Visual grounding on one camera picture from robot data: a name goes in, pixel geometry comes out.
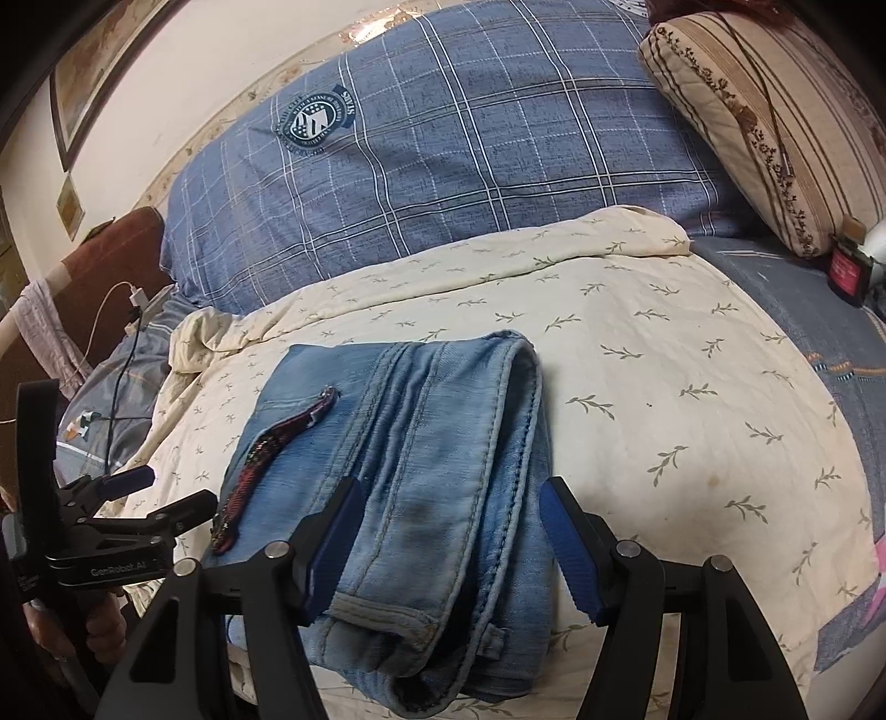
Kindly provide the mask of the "person left hand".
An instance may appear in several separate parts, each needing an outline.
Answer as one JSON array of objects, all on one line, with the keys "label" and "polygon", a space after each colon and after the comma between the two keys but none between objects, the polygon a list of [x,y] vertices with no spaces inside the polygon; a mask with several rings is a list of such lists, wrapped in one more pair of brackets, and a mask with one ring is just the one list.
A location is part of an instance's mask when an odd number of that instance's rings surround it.
[{"label": "person left hand", "polygon": [[[74,644],[44,608],[38,608],[29,601],[23,604],[23,610],[34,642],[42,650],[48,651],[55,659],[65,660],[75,656]],[[116,593],[105,594],[87,618],[87,648],[102,665],[115,665],[125,654],[127,631],[128,624],[120,609],[119,596]]]}]

